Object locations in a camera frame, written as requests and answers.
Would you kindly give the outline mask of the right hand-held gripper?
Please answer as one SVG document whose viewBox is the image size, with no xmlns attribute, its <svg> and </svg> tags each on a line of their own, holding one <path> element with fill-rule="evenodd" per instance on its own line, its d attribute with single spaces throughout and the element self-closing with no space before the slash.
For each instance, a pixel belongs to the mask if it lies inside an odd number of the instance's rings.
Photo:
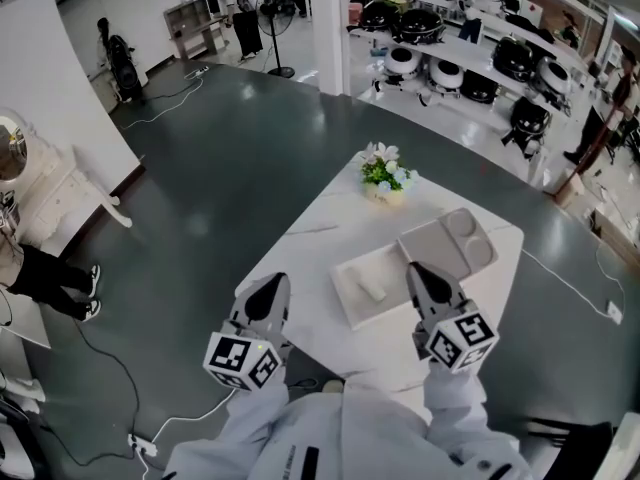
<svg viewBox="0 0 640 480">
<path fill-rule="evenodd" d="M 419 359 L 432 359 L 450 372 L 479 368 L 500 339 L 488 314 L 436 266 L 410 262 L 406 282 L 421 319 L 412 334 Z"/>
</svg>

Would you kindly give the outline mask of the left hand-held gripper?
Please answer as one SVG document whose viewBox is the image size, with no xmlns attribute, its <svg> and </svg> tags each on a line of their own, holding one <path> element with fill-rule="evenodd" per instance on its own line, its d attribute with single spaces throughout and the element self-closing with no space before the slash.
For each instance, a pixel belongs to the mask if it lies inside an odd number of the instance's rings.
<svg viewBox="0 0 640 480">
<path fill-rule="evenodd" d="M 286 273 L 270 274 L 244 290 L 232 306 L 233 319 L 225 319 L 220 330 L 211 334 L 203 369 L 227 388 L 263 389 L 286 365 L 291 351 L 282 334 L 290 297 Z"/>
</svg>

